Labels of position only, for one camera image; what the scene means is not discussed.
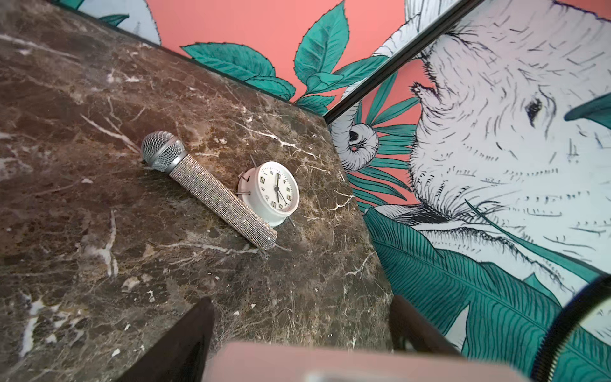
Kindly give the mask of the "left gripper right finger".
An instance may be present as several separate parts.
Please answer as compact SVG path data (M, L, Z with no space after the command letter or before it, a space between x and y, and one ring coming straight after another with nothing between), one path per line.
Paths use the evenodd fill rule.
M388 327L395 351L460 356L461 353L410 302L394 295Z

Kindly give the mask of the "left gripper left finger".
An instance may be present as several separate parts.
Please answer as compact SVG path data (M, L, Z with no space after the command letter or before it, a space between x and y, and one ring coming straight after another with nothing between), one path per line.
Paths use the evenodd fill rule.
M201 381L213 338L215 311L210 297L196 303L120 381Z

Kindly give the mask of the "white remote control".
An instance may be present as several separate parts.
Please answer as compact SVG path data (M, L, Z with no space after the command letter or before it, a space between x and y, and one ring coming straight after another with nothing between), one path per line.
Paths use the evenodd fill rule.
M507 366L415 353L372 353L231 342L204 381L526 381Z

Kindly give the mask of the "white alarm clock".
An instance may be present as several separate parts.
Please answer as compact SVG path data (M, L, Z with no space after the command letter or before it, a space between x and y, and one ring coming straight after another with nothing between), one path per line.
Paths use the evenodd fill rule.
M298 209L300 193L292 173L278 162L264 162L240 175L237 194L257 216L278 227Z

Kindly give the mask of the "glitter microphone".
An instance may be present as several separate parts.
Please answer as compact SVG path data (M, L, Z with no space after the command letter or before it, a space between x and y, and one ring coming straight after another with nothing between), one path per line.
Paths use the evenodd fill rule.
M177 136L150 133L141 152L150 168L168 174L256 248L269 251L275 246L277 232L189 154Z

